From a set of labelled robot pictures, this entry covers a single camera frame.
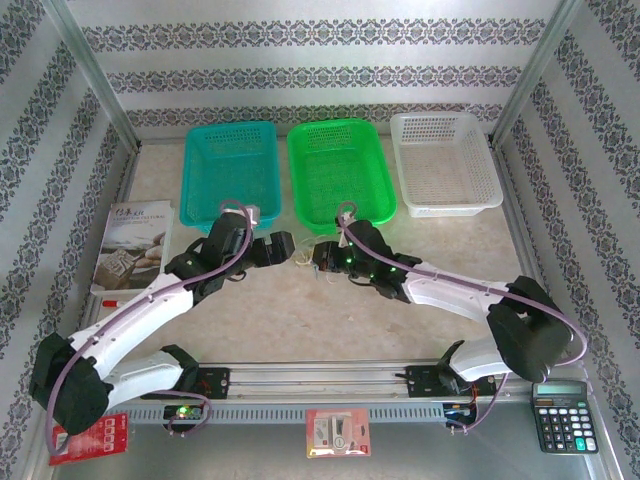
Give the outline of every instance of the plastic basket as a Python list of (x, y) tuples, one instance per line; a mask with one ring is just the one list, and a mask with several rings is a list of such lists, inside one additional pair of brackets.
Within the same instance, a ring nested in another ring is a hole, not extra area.
[(276, 129), (271, 122), (194, 128), (187, 134), (180, 221), (209, 233), (220, 202), (233, 198), (260, 207), (260, 225), (280, 215)]
[(374, 225), (396, 212), (380, 139), (373, 125), (359, 119), (298, 125), (287, 136), (296, 214), (316, 234), (336, 232), (336, 213), (355, 202), (358, 218)]
[(391, 138), (402, 198), (412, 217), (470, 216), (502, 203), (498, 175), (475, 116), (394, 115)]

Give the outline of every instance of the beige floor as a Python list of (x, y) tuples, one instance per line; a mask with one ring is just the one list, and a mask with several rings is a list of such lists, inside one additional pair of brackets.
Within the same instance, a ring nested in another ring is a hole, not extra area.
[[(289, 230), (299, 241), (313, 235), (296, 219), (286, 143), (280, 140), (278, 146), (283, 212), (273, 230)], [(474, 217), (409, 217), (390, 138), (383, 138), (383, 146), (398, 213), (381, 231), (394, 251), (464, 275), (515, 279), (520, 267), (502, 209)], [(144, 146), (130, 194), (130, 200), (172, 200), (172, 256), (202, 235), (178, 219), (183, 150), (183, 144)], [(220, 292), (159, 329), (130, 358), (171, 343), (204, 362), (437, 358), (452, 342), (487, 333), (486, 325), (434, 307), (387, 300), (373, 289), (351, 286), (344, 276), (315, 278), (311, 268), (290, 261), (252, 269), (241, 283), (227, 282)]]

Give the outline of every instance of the green basket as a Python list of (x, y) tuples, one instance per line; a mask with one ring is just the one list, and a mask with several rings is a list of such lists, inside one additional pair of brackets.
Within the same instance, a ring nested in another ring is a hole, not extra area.
[(357, 218), (374, 225), (396, 213), (382, 145), (373, 125), (347, 118), (305, 123), (287, 136), (296, 214), (315, 234), (336, 233), (336, 213), (345, 201)]

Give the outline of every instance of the calculator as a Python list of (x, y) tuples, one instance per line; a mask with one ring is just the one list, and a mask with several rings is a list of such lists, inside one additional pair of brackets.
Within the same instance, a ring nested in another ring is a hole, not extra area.
[(598, 453), (586, 383), (576, 380), (534, 383), (531, 400), (543, 452)]

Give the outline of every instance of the wire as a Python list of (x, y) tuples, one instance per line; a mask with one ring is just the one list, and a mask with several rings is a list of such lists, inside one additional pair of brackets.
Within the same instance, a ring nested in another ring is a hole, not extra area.
[[(329, 235), (318, 235), (317, 237), (307, 237), (300, 243), (296, 242), (296, 250), (293, 252), (292, 259), (298, 267), (313, 266), (313, 248), (317, 245), (318, 240)], [(307, 242), (313, 241), (313, 245), (310, 248), (306, 248)]]
[(244, 280), (245, 278), (247, 278), (247, 272), (246, 271), (241, 271), (238, 272), (237, 275), (240, 276), (240, 278), (235, 278), (235, 277), (227, 277), (227, 280), (229, 280), (230, 282), (241, 282), (242, 280)]
[[(204, 395), (200, 395), (198, 393), (191, 393), (191, 392), (178, 392), (176, 390), (157, 390), (154, 393), (161, 394), (161, 395), (170, 395), (172, 397), (195, 398), (197, 400), (202, 400), (202, 402), (204, 402), (204, 404), (207, 406), (207, 415), (204, 417), (204, 419), (201, 420), (199, 423), (197, 423), (193, 428), (190, 428), (189, 430), (187, 430), (186, 432), (181, 432), (180, 433), (181, 437), (188, 437), (189, 435), (197, 432), (201, 428), (204, 428), (204, 426), (209, 422), (209, 420), (211, 419), (211, 416), (213, 415), (213, 404), (211, 403), (211, 400), (209, 400)], [(167, 425), (167, 429), (169, 430), (169, 435), (173, 435), (174, 433), (176, 433), (175, 430), (171, 428), (173, 426), (173, 422), (175, 422), (176, 420), (177, 420), (177, 417), (175, 415), (171, 417), (171, 419), (169, 420), (169, 424)]]
[(451, 276), (451, 275), (447, 275), (447, 274), (442, 273), (442, 272), (436, 272), (436, 271), (431, 271), (431, 270), (420, 270), (418, 268), (413, 268), (413, 267), (410, 267), (410, 266), (405, 265), (403, 263), (396, 262), (395, 260), (391, 260), (390, 258), (386, 258), (386, 257), (383, 257), (382, 255), (379, 255), (378, 253), (374, 252), (369, 247), (367, 247), (365, 244), (363, 244), (360, 240), (358, 240), (358, 238), (351, 232), (351, 230), (349, 230), (349, 227), (346, 225), (345, 219), (343, 218), (343, 215), (345, 215), (345, 216), (347, 215), (347, 212), (345, 212), (345, 210), (344, 210), (345, 207), (351, 207), (352, 208), (352, 212), (351, 212), (352, 216), (355, 216), (356, 212), (358, 211), (358, 207), (356, 206), (355, 203), (353, 203), (353, 202), (343, 202), (338, 207), (338, 223), (340, 224), (340, 227), (342, 228), (342, 231), (349, 238), (349, 240), (351, 240), (353, 243), (355, 243), (356, 246), (360, 250), (362, 250), (364, 253), (366, 253), (367, 255), (375, 258), (376, 260), (384, 262), (387, 265), (390, 265), (390, 266), (396, 267), (396, 268), (400, 268), (400, 269), (405, 270), (407, 272), (415, 273), (417, 275), (422, 275), (422, 276), (427, 277), (427, 278), (436, 278), (437, 277), (437, 281), (442, 280), (442, 281), (445, 281), (445, 282), (449, 282), (449, 283), (453, 283), (453, 284), (456, 284), (456, 285), (460, 285), (462, 287), (473, 288), (474, 290), (478, 290), (480, 292), (483, 292), (485, 295), (489, 295), (489, 294), (499, 295), (501, 297), (505, 297), (505, 298), (508, 298), (510, 300), (514, 300), (516, 302), (523, 303), (523, 304), (528, 305), (530, 307), (533, 307), (533, 308), (535, 308), (537, 310), (540, 310), (541, 312), (546, 313), (547, 315), (551, 315), (551, 316), (557, 318), (562, 323), (564, 323), (567, 327), (569, 327), (569, 329), (571, 331), (573, 331), (575, 333), (575, 335), (580, 339), (580, 352), (578, 354), (574, 355), (573, 357), (569, 357), (569, 359), (565, 359), (562, 362), (556, 363), (556, 365), (558, 365), (558, 366), (569, 365), (570, 363), (577, 362), (587, 352), (587, 343), (588, 343), (587, 342), (587, 337), (569, 319), (569, 317), (564, 315), (562, 312), (559, 312), (558, 310), (550, 308), (550, 307), (548, 307), (548, 306), (546, 306), (546, 305), (544, 305), (544, 304), (542, 304), (540, 302), (536, 302), (535, 300), (531, 300), (529, 298), (526, 298), (526, 297), (523, 297), (523, 296), (520, 296), (520, 295), (516, 295), (515, 293), (507, 292), (506, 290), (500, 290), (500, 289), (493, 288), (493, 287), (487, 287), (486, 285), (482, 285), (481, 283), (476, 283), (476, 282), (472, 282), (472, 281), (469, 281), (469, 280), (463, 280), (461, 278), (457, 278), (457, 277), (454, 277), (454, 276)]
[(237, 206), (242, 211), (242, 214), (244, 215), (245, 220), (247, 222), (247, 233), (244, 237), (244, 241), (242, 242), (242, 246), (240, 247), (240, 250), (238, 251), (237, 254), (235, 254), (227, 263), (216, 268), (211, 272), (203, 273), (202, 275), (198, 275), (197, 277), (189, 278), (187, 280), (182, 280), (180, 282), (167, 285), (166, 287), (163, 287), (160, 290), (153, 292), (144, 298), (139, 299), (137, 302), (133, 302), (131, 304), (126, 305), (120, 311), (118, 311), (111, 320), (109, 320), (102, 327), (100, 327), (100, 329), (93, 335), (93, 337), (89, 337), (87, 341), (84, 343), (84, 345), (82, 345), (76, 351), (76, 353), (62, 368), (62, 371), (58, 375), (58, 378), (56, 379), (55, 383), (53, 384), (53, 388), (51, 389), (51, 394), (49, 395), (49, 402), (47, 403), (47, 414), (45, 417), (45, 430), (44, 430), (45, 442), (47, 445), (47, 450), (49, 450), (49, 453), (51, 455), (53, 456), (60, 455), (64, 451), (64, 449), (67, 447), (67, 444), (69, 443), (69, 441), (71, 440), (71, 436), (70, 435), (67, 436), (67, 439), (64, 441), (62, 446), (59, 449), (56, 449), (53, 443), (53, 412), (55, 410), (56, 401), (58, 400), (58, 395), (60, 394), (60, 389), (62, 388), (62, 384), (67, 378), (67, 375), (69, 375), (69, 372), (71, 371), (73, 366), (78, 362), (78, 360), (80, 360), (80, 358), (82, 358), (82, 355), (84, 355), (84, 353), (92, 345), (95, 345), (96, 343), (100, 342), (115, 325), (120, 323), (129, 314), (137, 311), (138, 309), (147, 305), (148, 303), (154, 302), (158, 298), (161, 298), (163, 295), (177, 291), (186, 285), (201, 282), (202, 280), (207, 280), (211, 277), (219, 275), (220, 273), (227, 270), (229, 267), (234, 265), (238, 260), (242, 258), (245, 251), (249, 247), (249, 243), (251, 243), (251, 238), (252, 238), (251, 216), (249, 215), (249, 212), (245, 208), (245, 206), (236, 200), (231, 200), (231, 199), (225, 200), (220, 204), (220, 209), (222, 210), (222, 208), (227, 204), (232, 204)]
[(360, 282), (356, 282), (356, 281), (351, 277), (351, 275), (349, 275), (347, 278), (349, 279), (349, 281), (350, 281), (351, 283), (353, 283), (354, 285), (356, 285), (356, 286), (358, 286), (358, 287), (373, 287), (373, 284), (371, 284), (371, 283), (360, 283)]
[(469, 404), (469, 410), (473, 411), (478, 408), (478, 387), (475, 383), (471, 384), (471, 394), (473, 395), (473, 398)]
[(491, 398), (489, 405), (487, 405), (486, 410), (482, 412), (479, 417), (476, 417), (476, 421), (473, 422), (471, 425), (464, 425), (463, 423), (456, 422), (455, 420), (447, 419), (447, 421), (450, 423), (457, 424), (459, 427), (458, 431), (462, 431), (464, 432), (465, 435), (467, 435), (471, 430), (473, 430), (478, 425), (480, 425), (484, 421), (484, 419), (489, 416), (489, 413), (493, 409), (494, 405), (496, 404), (496, 401), (498, 400), (498, 397), (500, 396), (500, 392), (502, 391), (502, 388), (504, 387), (505, 383), (507, 383), (507, 378), (509, 378), (509, 374), (505, 373), (504, 376), (502, 377), (502, 380), (500, 381), (500, 384), (498, 385), (498, 388), (496, 388), (496, 393), (493, 394), (493, 398)]

